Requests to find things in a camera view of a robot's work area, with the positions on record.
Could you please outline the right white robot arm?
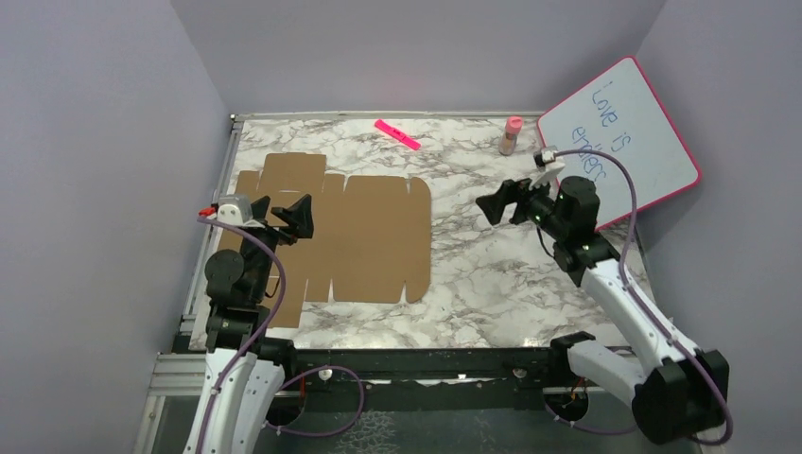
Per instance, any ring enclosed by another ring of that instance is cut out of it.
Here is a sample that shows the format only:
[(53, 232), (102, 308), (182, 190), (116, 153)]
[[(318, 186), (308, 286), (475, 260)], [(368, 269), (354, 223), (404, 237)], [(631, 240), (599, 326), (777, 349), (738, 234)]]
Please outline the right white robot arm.
[(698, 433), (718, 427), (724, 434), (717, 445), (731, 438), (728, 362), (716, 350), (699, 348), (659, 312), (630, 276), (623, 253), (597, 232), (600, 199), (593, 182), (568, 177), (552, 196), (547, 185), (506, 180), (476, 203), (493, 225), (512, 204), (512, 224), (530, 221), (551, 236), (559, 268), (603, 308), (635, 353), (636, 360), (628, 360), (585, 332), (563, 336), (552, 341), (545, 362), (553, 382), (587, 378), (599, 385), (631, 409), (636, 428), (656, 445), (696, 441)]

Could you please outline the brown cardboard box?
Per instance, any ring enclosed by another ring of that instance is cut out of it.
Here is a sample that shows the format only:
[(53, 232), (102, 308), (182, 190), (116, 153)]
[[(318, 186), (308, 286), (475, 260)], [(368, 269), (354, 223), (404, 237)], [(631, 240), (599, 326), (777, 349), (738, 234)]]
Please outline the brown cardboard box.
[(330, 171), (319, 154), (271, 153), (234, 191), (286, 207), (312, 199), (314, 234), (279, 247), (288, 288), (272, 328), (296, 328), (306, 303), (421, 300), (431, 275), (431, 193), (417, 177)]

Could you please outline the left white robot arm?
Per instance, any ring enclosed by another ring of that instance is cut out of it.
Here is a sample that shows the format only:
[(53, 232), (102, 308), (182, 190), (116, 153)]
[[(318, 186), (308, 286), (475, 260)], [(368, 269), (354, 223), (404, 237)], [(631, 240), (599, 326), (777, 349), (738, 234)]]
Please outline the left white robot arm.
[(313, 236), (312, 198), (274, 207), (268, 196), (231, 194), (201, 210), (198, 221), (243, 242), (213, 253), (203, 269), (210, 306), (203, 382), (184, 450), (251, 453), (275, 395), (297, 375), (293, 342), (266, 331), (287, 291), (276, 250)]

